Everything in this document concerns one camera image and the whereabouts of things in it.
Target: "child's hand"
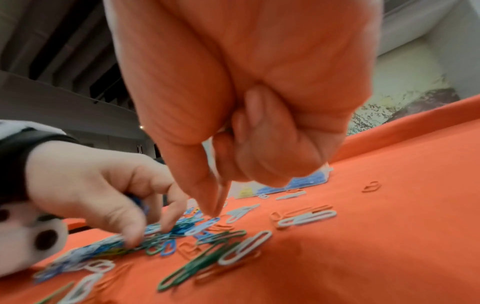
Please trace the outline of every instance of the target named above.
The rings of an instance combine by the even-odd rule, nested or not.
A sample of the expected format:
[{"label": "child's hand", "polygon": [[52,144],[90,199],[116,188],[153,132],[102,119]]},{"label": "child's hand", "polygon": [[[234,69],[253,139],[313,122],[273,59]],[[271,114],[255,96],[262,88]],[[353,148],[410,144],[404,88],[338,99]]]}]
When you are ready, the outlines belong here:
[{"label": "child's hand", "polygon": [[[25,180],[40,209],[121,233],[127,246],[139,244],[146,224],[160,218],[162,231],[169,231],[187,207],[188,197],[167,166],[141,154],[50,141],[30,153]],[[123,193],[141,198],[149,206],[148,215]],[[171,203],[163,217],[162,194]]]}]

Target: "orange tablecloth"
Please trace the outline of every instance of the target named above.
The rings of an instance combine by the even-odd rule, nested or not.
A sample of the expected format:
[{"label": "orange tablecloth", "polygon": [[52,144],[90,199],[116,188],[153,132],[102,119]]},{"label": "orange tablecloth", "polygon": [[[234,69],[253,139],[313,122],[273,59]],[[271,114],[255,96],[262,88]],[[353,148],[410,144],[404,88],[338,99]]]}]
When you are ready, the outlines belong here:
[{"label": "orange tablecloth", "polygon": [[[189,280],[157,293],[157,284],[186,261],[178,253],[161,258],[138,252],[117,262],[133,261],[134,266],[128,287],[112,299],[151,304],[479,303],[479,109],[480,98],[472,98],[352,136],[345,147],[356,153],[341,150],[329,182],[307,188],[306,195],[229,200],[226,210],[261,203],[235,223],[248,235],[273,231],[257,260],[205,285]],[[455,117],[445,119],[448,113]],[[382,187],[362,193],[374,180]],[[273,211],[323,204],[333,205],[338,216],[285,231],[269,222]],[[106,235],[98,230],[73,234],[66,249]],[[0,303],[35,303],[86,274],[66,273],[39,285],[32,283],[31,271],[11,275],[0,279]]]}]

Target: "sleeve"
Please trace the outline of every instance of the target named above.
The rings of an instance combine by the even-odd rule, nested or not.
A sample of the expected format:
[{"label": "sleeve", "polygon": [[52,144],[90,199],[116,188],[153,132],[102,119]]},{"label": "sleeve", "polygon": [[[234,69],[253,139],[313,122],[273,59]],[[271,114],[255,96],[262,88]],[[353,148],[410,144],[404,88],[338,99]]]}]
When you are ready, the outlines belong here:
[{"label": "sleeve", "polygon": [[0,120],[0,204],[28,199],[28,156],[36,146],[51,140],[79,143],[61,129],[30,121]]}]

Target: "palm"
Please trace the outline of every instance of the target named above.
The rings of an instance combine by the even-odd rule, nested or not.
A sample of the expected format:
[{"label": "palm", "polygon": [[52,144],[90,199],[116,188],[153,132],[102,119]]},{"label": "palm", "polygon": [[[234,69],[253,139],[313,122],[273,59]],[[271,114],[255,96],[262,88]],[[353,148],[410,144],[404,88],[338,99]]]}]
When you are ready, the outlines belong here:
[{"label": "palm", "polygon": [[[185,147],[229,123],[235,111],[242,111],[245,92],[254,84],[276,92],[286,105],[288,114],[279,110],[277,115],[285,117],[276,120],[293,124],[277,129],[284,143],[297,149],[291,152],[295,155],[284,151],[285,156],[300,162],[315,153],[328,160],[343,140],[352,111],[370,94],[378,0],[129,3],[115,4],[121,22],[112,27],[122,72],[142,124],[185,188],[195,187],[206,175],[197,151],[186,152]],[[297,144],[299,136],[304,144]],[[232,144],[229,140],[218,142]],[[270,175],[249,174],[242,155],[233,153],[225,159],[236,159],[245,176],[227,169],[227,179],[268,183],[270,173],[292,177],[312,170],[299,169],[301,163],[277,172],[268,161],[260,161]],[[317,160],[310,163],[318,165]],[[191,168],[198,172],[192,174]]]}]

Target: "large hand in foreground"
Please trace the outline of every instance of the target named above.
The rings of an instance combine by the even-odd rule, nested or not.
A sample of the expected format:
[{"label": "large hand in foreground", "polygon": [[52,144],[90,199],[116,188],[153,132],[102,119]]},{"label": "large hand in foreground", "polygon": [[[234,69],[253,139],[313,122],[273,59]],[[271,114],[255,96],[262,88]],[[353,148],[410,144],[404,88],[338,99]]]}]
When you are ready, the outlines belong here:
[{"label": "large hand in foreground", "polygon": [[[207,214],[220,212],[230,180],[282,186],[314,172],[371,94],[380,0],[105,8],[141,123]],[[230,124],[234,135],[219,132]],[[218,179],[201,145],[211,136]]]}]

